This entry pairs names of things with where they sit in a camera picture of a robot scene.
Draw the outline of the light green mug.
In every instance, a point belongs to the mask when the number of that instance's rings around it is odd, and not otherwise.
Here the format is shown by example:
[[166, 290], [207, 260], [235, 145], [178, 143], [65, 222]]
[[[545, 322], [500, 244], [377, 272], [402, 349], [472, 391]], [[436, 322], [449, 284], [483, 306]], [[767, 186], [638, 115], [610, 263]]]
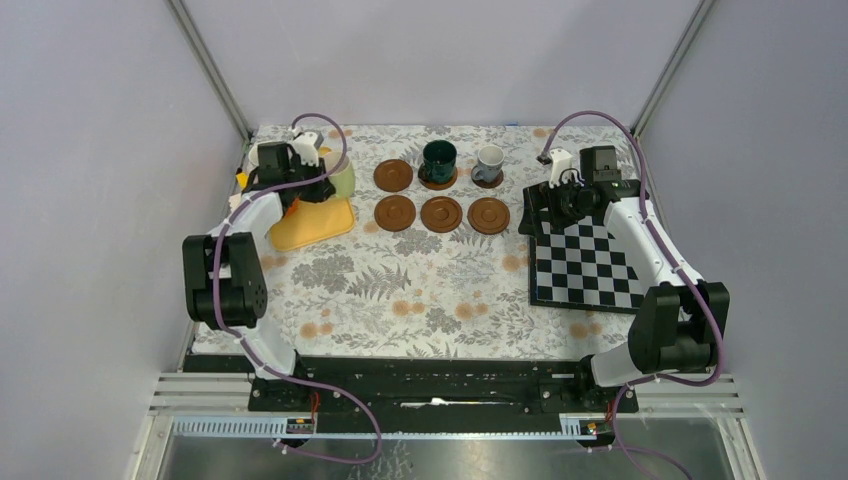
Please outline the light green mug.
[[330, 151], [323, 155], [327, 171], [334, 173], [329, 180], [335, 188], [334, 198], [349, 198], [355, 190], [355, 173], [351, 160], [340, 152]]

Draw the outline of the dark brown coaster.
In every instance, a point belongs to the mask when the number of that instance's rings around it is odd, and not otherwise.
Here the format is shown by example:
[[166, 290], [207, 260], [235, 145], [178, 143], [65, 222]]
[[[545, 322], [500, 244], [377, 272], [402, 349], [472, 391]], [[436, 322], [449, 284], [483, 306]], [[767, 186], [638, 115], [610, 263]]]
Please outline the dark brown coaster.
[[483, 189], [493, 189], [498, 187], [504, 180], [504, 173], [500, 172], [494, 180], [492, 181], [484, 181], [482, 179], [473, 179], [473, 183]]

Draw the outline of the brown wooden coaster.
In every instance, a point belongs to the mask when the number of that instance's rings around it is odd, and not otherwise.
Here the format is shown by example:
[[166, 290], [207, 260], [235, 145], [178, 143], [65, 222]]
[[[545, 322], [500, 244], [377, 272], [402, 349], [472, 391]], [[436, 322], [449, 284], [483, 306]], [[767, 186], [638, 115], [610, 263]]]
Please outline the brown wooden coaster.
[[427, 200], [421, 207], [423, 225], [436, 233], [447, 233], [456, 229], [462, 221], [463, 210], [453, 198], [437, 196]]
[[508, 206], [501, 200], [485, 197], [470, 205], [467, 218], [475, 231], [485, 235], [494, 235], [507, 229], [511, 214]]
[[377, 165], [373, 172], [375, 185], [390, 193], [408, 188], [413, 179], [412, 167], [404, 160], [389, 159]]
[[417, 216], [412, 200], [402, 195], [381, 199], [374, 208], [374, 220], [386, 231], [399, 232], [409, 228]]
[[435, 182], [428, 181], [427, 178], [426, 178], [426, 171], [423, 168], [420, 168], [418, 170], [417, 178], [418, 178], [420, 184], [423, 185], [425, 188], [427, 188], [429, 190], [435, 190], [435, 191], [446, 190], [446, 189], [452, 187], [455, 184], [455, 182], [457, 181], [458, 169], [457, 168], [453, 169], [451, 178], [445, 183], [435, 183]]

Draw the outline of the grey mug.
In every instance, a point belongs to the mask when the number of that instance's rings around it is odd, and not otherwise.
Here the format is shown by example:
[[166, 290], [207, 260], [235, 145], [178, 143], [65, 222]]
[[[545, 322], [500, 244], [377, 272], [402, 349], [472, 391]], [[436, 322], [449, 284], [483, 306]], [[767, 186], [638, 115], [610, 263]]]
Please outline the grey mug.
[[472, 169], [471, 178], [492, 181], [502, 172], [504, 152], [495, 145], [487, 145], [479, 149], [477, 163]]

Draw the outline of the dark green mug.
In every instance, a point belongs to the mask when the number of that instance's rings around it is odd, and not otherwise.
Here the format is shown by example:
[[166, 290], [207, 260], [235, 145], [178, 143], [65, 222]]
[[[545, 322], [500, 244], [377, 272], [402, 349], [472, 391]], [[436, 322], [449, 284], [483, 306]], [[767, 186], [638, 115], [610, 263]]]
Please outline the dark green mug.
[[447, 140], [433, 140], [422, 150], [419, 179], [433, 185], [447, 185], [453, 180], [456, 168], [456, 147]]

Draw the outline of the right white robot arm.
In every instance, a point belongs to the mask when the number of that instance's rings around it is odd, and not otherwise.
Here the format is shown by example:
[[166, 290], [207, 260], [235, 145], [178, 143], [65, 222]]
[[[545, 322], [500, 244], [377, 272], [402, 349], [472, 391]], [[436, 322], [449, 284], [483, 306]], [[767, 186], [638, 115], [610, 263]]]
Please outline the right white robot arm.
[[519, 232], [538, 239], [587, 217], [599, 220], [645, 291], [625, 343], [585, 361], [588, 375], [573, 386], [577, 405], [597, 412], [612, 400], [613, 387], [655, 378], [686, 384], [685, 372], [710, 369], [709, 377], [694, 384], [714, 383], [725, 364], [729, 292], [684, 259], [659, 223], [645, 184], [624, 178], [612, 146], [585, 148], [578, 155], [545, 150], [537, 159], [549, 166], [550, 176], [524, 189]]

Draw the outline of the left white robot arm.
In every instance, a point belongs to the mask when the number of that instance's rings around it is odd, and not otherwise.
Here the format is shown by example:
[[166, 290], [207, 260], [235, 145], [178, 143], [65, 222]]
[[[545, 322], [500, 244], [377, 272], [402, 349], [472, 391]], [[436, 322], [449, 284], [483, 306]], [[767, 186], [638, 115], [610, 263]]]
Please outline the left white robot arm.
[[255, 374], [275, 380], [272, 398], [288, 411], [307, 404], [311, 387], [294, 374], [295, 347], [267, 324], [269, 291], [257, 243], [297, 201], [323, 202], [334, 195], [322, 142], [317, 134], [302, 133], [259, 145], [258, 165], [232, 212], [208, 233], [182, 243], [190, 319], [230, 335]]

